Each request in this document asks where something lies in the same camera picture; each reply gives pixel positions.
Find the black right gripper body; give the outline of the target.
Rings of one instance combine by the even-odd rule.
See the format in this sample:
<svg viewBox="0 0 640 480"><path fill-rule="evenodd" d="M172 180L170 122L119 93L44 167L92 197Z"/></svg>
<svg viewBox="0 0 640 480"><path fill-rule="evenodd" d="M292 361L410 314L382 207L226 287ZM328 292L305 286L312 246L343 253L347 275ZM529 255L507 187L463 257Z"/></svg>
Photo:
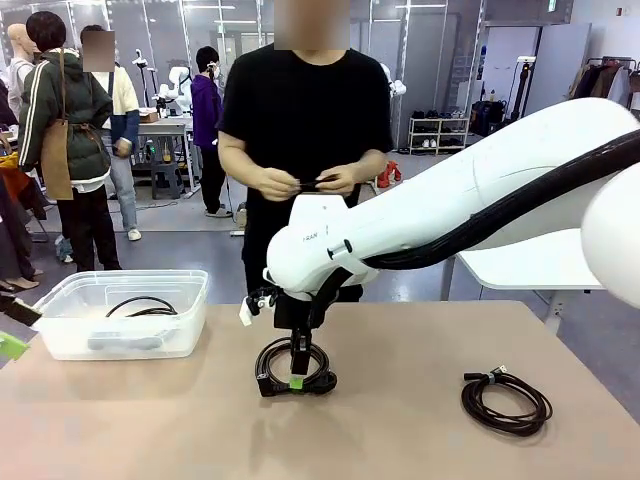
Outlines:
<svg viewBox="0 0 640 480"><path fill-rule="evenodd" d="M291 331L296 351L311 350L312 331L324 322L326 304L312 297L300 300L280 293L275 301L274 327Z"/></svg>

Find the person's right hand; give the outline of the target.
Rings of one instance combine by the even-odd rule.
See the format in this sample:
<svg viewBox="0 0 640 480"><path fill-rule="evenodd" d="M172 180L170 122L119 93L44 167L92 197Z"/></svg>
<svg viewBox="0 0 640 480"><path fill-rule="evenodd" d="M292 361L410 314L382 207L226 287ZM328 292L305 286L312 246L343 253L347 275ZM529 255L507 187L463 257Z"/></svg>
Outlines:
<svg viewBox="0 0 640 480"><path fill-rule="evenodd" d="M247 186L260 192L269 201L284 202L301 191L300 181L288 172L254 166L251 169Z"/></svg>

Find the person's left hand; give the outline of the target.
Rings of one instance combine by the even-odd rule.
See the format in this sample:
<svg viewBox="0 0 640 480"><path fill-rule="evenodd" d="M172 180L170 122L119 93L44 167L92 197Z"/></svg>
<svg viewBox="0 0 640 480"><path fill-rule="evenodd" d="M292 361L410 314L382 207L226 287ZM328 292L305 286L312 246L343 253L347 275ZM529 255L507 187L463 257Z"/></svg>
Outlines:
<svg viewBox="0 0 640 480"><path fill-rule="evenodd" d="M321 172L315 188L323 193L350 195L361 181L358 164L351 163Z"/></svg>

